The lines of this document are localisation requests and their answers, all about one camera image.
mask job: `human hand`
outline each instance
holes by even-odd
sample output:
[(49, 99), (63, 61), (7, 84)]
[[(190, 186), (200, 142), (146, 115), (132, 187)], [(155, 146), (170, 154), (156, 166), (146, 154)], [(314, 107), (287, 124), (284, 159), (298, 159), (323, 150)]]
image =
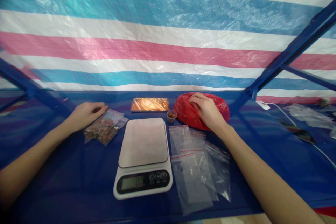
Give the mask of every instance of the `human hand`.
[(228, 126), (211, 98), (201, 93), (195, 93), (191, 96), (189, 102), (196, 109), (201, 120), (212, 131), (215, 132), (224, 126)]
[(74, 133), (81, 130), (91, 123), (93, 123), (98, 117), (106, 112), (108, 106), (105, 103), (89, 103), (84, 102), (78, 105), (71, 115), (61, 124), (63, 128), (66, 128), (69, 133)]

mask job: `digital kitchen scale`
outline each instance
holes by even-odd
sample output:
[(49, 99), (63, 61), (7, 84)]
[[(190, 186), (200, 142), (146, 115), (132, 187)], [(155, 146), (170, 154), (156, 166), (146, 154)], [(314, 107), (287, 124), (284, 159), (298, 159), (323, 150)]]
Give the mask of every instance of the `digital kitchen scale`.
[(173, 183), (162, 118), (127, 122), (113, 194), (118, 200), (169, 191)]

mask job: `striped tarpaulin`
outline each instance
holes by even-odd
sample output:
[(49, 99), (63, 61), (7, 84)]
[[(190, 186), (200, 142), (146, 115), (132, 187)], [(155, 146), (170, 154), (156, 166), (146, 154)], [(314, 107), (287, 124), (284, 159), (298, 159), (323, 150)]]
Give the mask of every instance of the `striped tarpaulin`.
[[(57, 90), (243, 90), (332, 0), (0, 0), (2, 57)], [(292, 66), (336, 79), (336, 28)], [(333, 91), (282, 72), (265, 102)]]

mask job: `white cable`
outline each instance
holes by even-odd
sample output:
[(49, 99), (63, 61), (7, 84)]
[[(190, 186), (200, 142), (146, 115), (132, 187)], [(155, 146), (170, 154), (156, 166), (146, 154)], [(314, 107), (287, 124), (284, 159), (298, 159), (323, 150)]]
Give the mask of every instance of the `white cable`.
[(316, 149), (318, 149), (329, 160), (329, 162), (333, 165), (334, 169), (336, 170), (336, 164), (323, 151), (321, 151), (316, 145), (313, 145), (313, 146)]
[(292, 122), (292, 124), (295, 126), (295, 127), (297, 127), (297, 125), (295, 124), (295, 122), (293, 122), (293, 120), (278, 106), (278, 105), (276, 105), (276, 104), (274, 104), (274, 103), (266, 103), (266, 104), (273, 104), (273, 105), (275, 105), (275, 106), (277, 106), (278, 107), (278, 109), (280, 109), (280, 111)]
[[(289, 116), (278, 106), (278, 105), (276, 105), (276, 104), (274, 104), (274, 103), (266, 103), (266, 104), (273, 104), (273, 105), (275, 105), (275, 106), (277, 106), (278, 107), (278, 109), (280, 109), (280, 111), (293, 123), (293, 125), (295, 126), (295, 127), (297, 127), (297, 125), (295, 124), (295, 122), (293, 122), (293, 120), (291, 119), (291, 118), (289, 118)], [(316, 146), (316, 144), (313, 144), (313, 146), (316, 148), (316, 149), (318, 149), (318, 151), (319, 152), (321, 152), (328, 160), (329, 160), (329, 162), (333, 165), (333, 167), (334, 167), (334, 169), (336, 170), (336, 164), (322, 151), (322, 150), (320, 150), (317, 146)]]

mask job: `forearm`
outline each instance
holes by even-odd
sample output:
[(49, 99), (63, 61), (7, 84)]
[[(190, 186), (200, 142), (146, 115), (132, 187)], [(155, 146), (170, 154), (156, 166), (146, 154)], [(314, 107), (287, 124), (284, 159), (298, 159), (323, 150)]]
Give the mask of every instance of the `forearm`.
[(272, 223), (324, 223), (308, 204), (226, 125), (222, 139)]
[(0, 171), (0, 203), (9, 208), (27, 187), (53, 150), (72, 132), (61, 124)]

